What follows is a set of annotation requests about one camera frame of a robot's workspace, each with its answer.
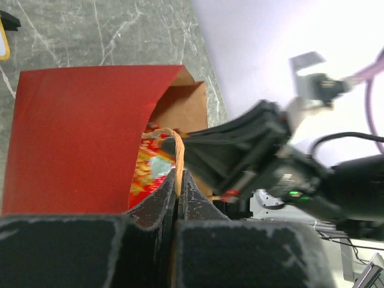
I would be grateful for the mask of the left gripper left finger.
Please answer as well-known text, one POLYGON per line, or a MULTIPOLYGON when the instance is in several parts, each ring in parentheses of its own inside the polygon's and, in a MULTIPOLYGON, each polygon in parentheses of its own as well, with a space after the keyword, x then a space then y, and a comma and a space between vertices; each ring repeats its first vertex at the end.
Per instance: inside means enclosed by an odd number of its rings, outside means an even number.
POLYGON ((1 218, 2 287, 167 287, 175 173, 122 214, 1 218))

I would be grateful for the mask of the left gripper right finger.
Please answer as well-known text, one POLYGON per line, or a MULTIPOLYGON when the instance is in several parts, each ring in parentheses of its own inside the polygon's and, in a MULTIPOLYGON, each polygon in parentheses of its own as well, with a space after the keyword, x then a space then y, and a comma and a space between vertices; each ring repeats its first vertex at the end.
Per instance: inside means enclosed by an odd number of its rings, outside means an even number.
POLYGON ((183 177, 175 224, 176 287, 334 287, 319 237, 307 225, 230 220, 183 177))

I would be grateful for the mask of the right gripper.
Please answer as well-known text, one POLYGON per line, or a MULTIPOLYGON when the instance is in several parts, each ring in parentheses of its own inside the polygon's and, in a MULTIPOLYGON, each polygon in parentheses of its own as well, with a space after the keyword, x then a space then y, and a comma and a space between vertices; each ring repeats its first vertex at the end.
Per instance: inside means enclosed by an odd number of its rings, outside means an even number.
POLYGON ((263 118, 263 113, 245 113, 216 127, 179 132, 187 143, 231 146, 189 146, 185 150, 186 167, 215 195, 234 190, 241 199, 249 199, 257 190, 263 190, 286 204, 328 204, 322 191, 328 170, 286 142, 273 146, 262 160, 251 163, 252 143, 248 140, 259 136, 263 118))

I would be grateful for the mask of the red cookie snack bag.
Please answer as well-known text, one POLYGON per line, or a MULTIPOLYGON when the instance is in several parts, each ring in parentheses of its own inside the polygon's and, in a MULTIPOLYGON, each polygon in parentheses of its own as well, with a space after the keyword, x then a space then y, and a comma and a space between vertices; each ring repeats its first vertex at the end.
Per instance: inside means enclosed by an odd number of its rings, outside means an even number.
POLYGON ((158 189, 172 169, 176 172, 176 195, 181 195, 185 152, 182 137, 185 135, 179 129, 161 128, 153 123, 146 126, 131 183, 129 209, 158 189))

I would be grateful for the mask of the red paper bag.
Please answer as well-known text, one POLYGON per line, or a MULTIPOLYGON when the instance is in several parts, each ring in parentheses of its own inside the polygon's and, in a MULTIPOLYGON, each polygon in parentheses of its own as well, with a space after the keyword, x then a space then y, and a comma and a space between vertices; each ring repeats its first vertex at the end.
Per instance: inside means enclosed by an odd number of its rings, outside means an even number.
POLYGON ((205 84, 181 65, 22 72, 3 214, 126 211, 149 122, 185 133, 205 129, 205 84))

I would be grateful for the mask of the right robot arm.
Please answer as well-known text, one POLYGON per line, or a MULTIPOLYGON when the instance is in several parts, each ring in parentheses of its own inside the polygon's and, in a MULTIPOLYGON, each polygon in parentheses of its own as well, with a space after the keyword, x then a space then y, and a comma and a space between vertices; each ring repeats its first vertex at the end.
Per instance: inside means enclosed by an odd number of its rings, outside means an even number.
POLYGON ((226 124, 182 137, 185 166, 216 196, 245 201, 258 190, 333 224, 351 238, 383 239, 383 156, 325 167, 316 147, 289 144, 288 115, 260 101, 226 124))

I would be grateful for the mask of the small whiteboard yellow frame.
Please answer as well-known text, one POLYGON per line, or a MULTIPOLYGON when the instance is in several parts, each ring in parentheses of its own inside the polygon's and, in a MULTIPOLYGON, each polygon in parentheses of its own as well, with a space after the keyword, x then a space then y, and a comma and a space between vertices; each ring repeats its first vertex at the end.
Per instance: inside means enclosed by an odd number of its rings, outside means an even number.
POLYGON ((10 13, 7 13, 7 12, 1 10, 0 60, 4 61, 10 57, 10 47, 8 45, 6 31, 18 31, 18 29, 20 27, 21 27, 21 22, 17 17, 11 15, 10 13))

